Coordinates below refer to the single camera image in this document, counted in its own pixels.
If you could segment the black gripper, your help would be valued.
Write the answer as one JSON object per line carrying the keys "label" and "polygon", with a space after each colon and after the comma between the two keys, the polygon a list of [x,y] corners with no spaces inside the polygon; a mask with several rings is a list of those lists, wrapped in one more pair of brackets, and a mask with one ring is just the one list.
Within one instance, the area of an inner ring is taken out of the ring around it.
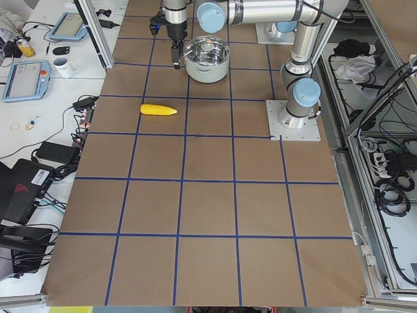
{"label": "black gripper", "polygon": [[175,69],[180,69],[183,56],[183,40],[186,38],[186,22],[167,24],[167,35],[173,41],[171,45],[171,62]]}

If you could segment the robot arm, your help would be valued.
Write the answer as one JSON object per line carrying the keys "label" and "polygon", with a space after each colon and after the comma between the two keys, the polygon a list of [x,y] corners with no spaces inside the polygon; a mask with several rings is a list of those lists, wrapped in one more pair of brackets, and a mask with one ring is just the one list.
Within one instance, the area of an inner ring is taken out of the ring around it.
{"label": "robot arm", "polygon": [[300,129],[321,94],[318,83],[309,77],[320,28],[329,20],[337,20],[347,4],[347,1],[197,1],[196,7],[198,22],[206,33],[217,33],[227,24],[297,23],[291,55],[281,70],[288,101],[278,119],[284,127]]}

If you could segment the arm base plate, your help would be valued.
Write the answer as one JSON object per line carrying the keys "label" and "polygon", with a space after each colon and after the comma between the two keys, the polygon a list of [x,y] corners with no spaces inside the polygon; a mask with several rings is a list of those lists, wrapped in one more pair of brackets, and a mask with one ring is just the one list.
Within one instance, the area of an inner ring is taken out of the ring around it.
{"label": "arm base plate", "polygon": [[306,117],[293,117],[287,112],[287,100],[267,100],[266,112],[271,140],[319,142],[321,136],[313,107]]}
{"label": "arm base plate", "polygon": [[295,39],[297,22],[256,23],[259,44],[292,45]]}

